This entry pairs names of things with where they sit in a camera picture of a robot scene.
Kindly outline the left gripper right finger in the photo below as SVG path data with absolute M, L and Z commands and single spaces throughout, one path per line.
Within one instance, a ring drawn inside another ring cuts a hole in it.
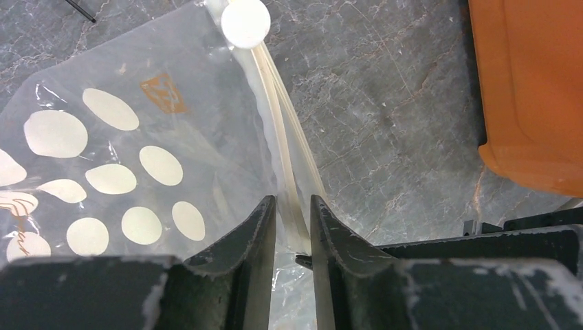
M 375 246 L 311 198 L 319 329 L 581 329 L 582 209 Z

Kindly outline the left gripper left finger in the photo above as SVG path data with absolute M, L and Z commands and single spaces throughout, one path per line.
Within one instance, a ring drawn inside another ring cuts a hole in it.
M 174 256 L 21 258 L 1 270 L 2 329 L 267 329 L 276 198 Z

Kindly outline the clear dotted zip top bag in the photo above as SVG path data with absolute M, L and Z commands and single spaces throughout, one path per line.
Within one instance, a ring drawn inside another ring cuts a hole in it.
M 264 1 L 195 1 L 28 78 L 1 113 L 1 270 L 206 249 L 276 198 L 267 329 L 315 329 L 324 192 Z

